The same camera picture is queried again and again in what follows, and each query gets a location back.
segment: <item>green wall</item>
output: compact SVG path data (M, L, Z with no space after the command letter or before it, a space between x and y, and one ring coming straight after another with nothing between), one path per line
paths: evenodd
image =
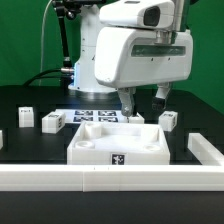
M48 0L4 1L0 13L0 85L22 84L40 71L42 17ZM200 0L191 6L188 25L194 38L194 59L189 80L174 84L224 114L224 1ZM79 19L66 21L70 53L79 57ZM61 67L58 22L51 8L45 33L44 69ZM52 81L44 80L44 85Z

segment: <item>white container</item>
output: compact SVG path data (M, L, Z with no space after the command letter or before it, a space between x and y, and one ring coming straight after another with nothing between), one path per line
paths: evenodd
M159 125L83 121L67 159L74 165L168 165L170 152Z

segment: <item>white box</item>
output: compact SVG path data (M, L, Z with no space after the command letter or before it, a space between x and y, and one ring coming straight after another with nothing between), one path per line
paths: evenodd
M177 125L178 113L174 111L165 111L159 116L159 125L161 125L163 131L171 132Z
M33 107L19 107L19 127L34 127Z
M84 121L67 149L67 162L75 165L168 165L169 161L159 125Z
M65 126L65 113L51 112L42 118L42 132L56 134Z

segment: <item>black table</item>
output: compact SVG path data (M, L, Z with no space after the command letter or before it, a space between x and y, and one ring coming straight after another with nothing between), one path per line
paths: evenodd
M138 112L158 123L153 90L138 90ZM119 110L118 98L90 101L58 87L0 87L2 164L66 164L66 150L78 125L56 135L41 132L41 119L55 109ZM18 127L18 107L32 106L34 128ZM187 149L188 134L199 132L224 151L224 116L185 91L172 91L166 110L178 112L178 125L165 133L171 164L200 164ZM223 192L1 192L2 223L223 223Z

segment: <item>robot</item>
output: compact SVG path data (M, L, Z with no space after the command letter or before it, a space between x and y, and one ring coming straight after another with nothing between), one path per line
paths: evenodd
M186 20L195 2L120 0L101 8L106 26L97 39L95 77L118 90L124 116L135 113L136 86L158 84L152 105L164 109L172 82L189 77L193 40Z

